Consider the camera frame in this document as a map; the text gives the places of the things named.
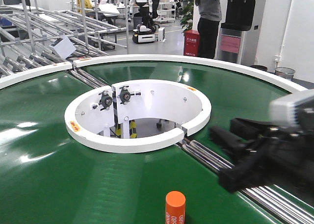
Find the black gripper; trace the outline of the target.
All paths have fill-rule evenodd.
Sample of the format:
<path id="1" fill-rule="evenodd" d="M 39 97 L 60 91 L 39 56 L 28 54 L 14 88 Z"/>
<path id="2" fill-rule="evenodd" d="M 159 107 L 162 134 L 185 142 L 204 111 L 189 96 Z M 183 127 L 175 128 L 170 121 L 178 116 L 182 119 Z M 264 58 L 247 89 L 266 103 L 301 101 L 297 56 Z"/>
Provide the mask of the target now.
<path id="1" fill-rule="evenodd" d="M 313 132 L 267 130 L 271 126 L 272 122 L 234 118 L 230 132 L 218 126 L 209 129 L 210 138 L 234 163 L 232 168 L 220 169 L 218 173 L 218 183 L 225 190 L 234 193 L 278 181 L 314 186 Z"/>

